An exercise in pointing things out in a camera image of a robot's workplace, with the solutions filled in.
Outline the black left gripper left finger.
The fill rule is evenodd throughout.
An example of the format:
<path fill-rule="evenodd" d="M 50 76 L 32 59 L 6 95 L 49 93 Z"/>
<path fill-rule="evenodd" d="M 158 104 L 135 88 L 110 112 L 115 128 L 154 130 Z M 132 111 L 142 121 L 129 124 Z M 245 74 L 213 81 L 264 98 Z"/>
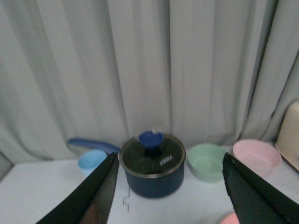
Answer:
<path fill-rule="evenodd" d="M 106 224 L 114 199 L 119 169 L 111 153 L 67 198 L 39 224 Z"/>

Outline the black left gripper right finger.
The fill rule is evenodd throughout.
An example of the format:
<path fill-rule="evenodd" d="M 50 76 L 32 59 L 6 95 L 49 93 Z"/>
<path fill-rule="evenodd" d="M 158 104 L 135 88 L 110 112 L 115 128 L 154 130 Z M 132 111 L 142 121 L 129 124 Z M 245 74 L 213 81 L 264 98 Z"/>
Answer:
<path fill-rule="evenodd" d="M 223 158 L 227 193 L 241 224 L 297 224 L 299 205 L 230 153 Z"/>

